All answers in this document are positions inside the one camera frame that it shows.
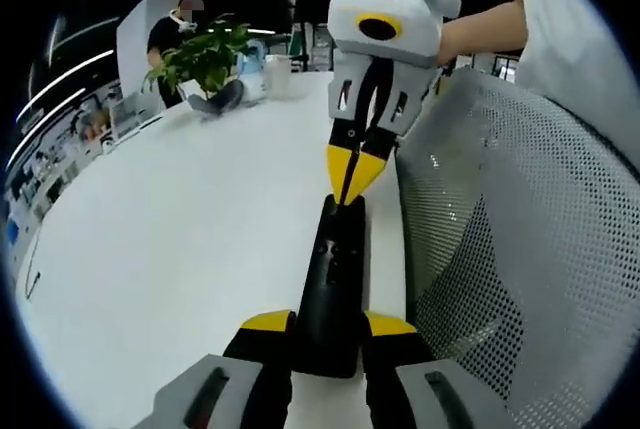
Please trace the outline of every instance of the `white table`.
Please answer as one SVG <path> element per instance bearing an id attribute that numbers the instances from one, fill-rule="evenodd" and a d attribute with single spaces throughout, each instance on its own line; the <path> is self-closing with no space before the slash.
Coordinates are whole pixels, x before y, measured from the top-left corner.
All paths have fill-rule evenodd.
<path id="1" fill-rule="evenodd" d="M 127 428 L 155 392 L 247 318 L 297 310 L 324 197 L 329 73 L 294 75 L 303 98 L 203 122 L 183 103 L 97 159 L 47 213 L 31 302 L 36 353 L 91 428 Z M 365 194 L 369 307 L 405 315 L 393 161 Z M 18 281 L 24 285 L 27 254 Z M 294 374 L 287 428 L 371 427 L 362 377 Z"/>

